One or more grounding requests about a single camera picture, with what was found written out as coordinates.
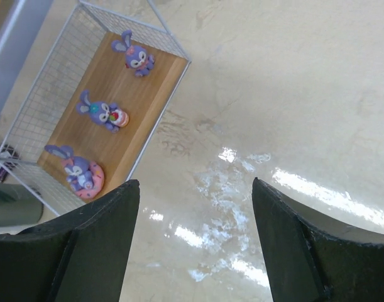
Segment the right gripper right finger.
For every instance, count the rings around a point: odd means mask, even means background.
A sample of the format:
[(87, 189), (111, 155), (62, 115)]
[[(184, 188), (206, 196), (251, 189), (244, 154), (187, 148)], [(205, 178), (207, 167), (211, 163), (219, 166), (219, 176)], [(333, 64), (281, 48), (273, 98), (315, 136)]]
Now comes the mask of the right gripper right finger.
[(274, 301), (384, 301), (384, 234), (334, 219), (258, 178), (252, 202)]

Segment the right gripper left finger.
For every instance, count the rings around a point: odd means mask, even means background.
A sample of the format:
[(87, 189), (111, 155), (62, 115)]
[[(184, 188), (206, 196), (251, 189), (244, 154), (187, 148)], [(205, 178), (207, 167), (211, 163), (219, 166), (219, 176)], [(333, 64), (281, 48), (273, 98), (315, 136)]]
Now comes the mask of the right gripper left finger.
[(132, 179), (62, 216), (0, 234), (0, 301), (118, 301), (139, 205)]

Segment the purple bunny with red heart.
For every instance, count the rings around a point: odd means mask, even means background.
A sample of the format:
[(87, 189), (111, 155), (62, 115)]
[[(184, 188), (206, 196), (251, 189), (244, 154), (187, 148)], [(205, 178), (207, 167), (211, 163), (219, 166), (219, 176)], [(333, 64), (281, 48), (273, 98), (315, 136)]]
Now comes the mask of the purple bunny with red heart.
[(131, 30), (125, 30), (121, 34), (121, 40), (111, 43), (114, 52), (123, 53), (127, 68), (134, 69), (136, 77), (144, 77), (150, 74), (155, 66), (155, 56), (139, 45), (133, 45)]

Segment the purple bunny toy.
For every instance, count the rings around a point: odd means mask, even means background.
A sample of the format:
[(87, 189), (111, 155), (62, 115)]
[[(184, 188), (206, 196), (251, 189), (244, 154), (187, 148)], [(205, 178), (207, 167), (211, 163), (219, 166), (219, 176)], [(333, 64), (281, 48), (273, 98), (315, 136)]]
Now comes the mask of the purple bunny toy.
[(76, 110), (80, 115), (87, 115), (95, 124), (105, 126), (111, 133), (118, 132), (129, 123), (129, 114), (116, 103), (92, 102), (88, 90), (81, 92)]

